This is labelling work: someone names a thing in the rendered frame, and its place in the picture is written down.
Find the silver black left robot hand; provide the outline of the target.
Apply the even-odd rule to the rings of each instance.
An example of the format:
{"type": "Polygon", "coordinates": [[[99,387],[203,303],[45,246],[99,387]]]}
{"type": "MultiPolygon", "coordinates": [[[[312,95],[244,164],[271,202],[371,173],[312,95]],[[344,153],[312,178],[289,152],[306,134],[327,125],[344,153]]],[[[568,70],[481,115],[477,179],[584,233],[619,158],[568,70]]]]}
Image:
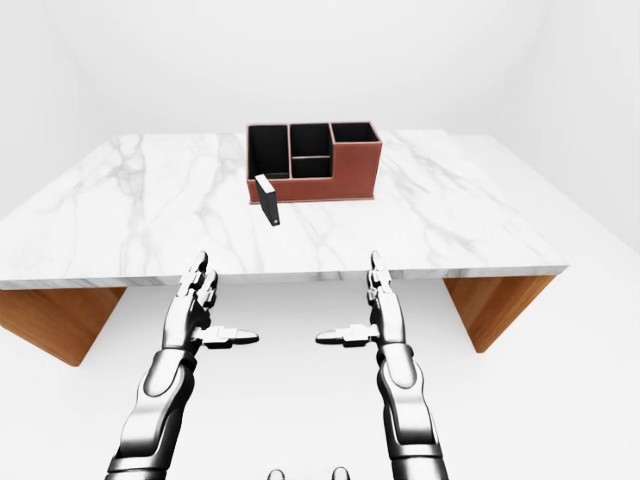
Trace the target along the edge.
{"type": "Polygon", "coordinates": [[[228,349],[259,341],[251,330],[214,325],[210,310],[217,300],[218,274],[208,269],[208,254],[199,252],[182,276],[164,323],[162,347],[196,354],[201,346],[228,349]]]}

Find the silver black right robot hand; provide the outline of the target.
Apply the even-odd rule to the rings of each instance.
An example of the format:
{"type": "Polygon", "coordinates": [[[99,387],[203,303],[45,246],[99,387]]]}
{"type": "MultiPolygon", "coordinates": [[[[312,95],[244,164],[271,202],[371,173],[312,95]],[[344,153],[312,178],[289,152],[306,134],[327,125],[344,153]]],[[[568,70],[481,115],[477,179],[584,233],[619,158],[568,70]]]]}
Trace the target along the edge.
{"type": "Polygon", "coordinates": [[[350,324],[319,333],[315,341],[325,345],[360,347],[373,341],[378,347],[405,343],[405,326],[399,298],[391,286],[391,274],[383,265],[380,253],[371,254],[367,272],[367,302],[371,307],[369,325],[350,324]]]}

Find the black book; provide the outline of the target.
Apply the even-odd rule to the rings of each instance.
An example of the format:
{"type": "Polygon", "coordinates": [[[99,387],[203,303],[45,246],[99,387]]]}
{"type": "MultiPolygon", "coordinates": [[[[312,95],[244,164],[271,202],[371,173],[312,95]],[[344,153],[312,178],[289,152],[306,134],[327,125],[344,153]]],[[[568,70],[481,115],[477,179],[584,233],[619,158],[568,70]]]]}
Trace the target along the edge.
{"type": "Polygon", "coordinates": [[[272,226],[280,224],[276,190],[264,174],[255,176],[256,188],[263,213],[272,226]]]}

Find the red-brown desk caddy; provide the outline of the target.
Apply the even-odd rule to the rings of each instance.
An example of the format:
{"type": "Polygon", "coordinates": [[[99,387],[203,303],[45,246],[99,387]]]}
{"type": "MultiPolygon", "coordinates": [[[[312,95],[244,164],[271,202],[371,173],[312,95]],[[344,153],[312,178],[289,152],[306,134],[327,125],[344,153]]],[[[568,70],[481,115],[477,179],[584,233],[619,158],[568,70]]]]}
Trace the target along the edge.
{"type": "Polygon", "coordinates": [[[279,202],[374,196],[383,141],[369,122],[251,124],[246,139],[252,204],[260,174],[279,202]]]}

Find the wooden table leg panel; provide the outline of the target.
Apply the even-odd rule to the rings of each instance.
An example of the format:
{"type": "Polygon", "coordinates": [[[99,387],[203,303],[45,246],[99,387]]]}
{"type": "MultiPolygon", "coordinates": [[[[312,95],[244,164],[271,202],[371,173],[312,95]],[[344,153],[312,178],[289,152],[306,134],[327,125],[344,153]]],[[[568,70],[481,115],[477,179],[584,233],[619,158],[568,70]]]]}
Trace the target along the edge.
{"type": "Polygon", "coordinates": [[[483,353],[554,278],[446,278],[444,284],[475,350],[483,353]]]}
{"type": "Polygon", "coordinates": [[[123,287],[0,290],[0,326],[76,367],[124,292],[123,287]]]}

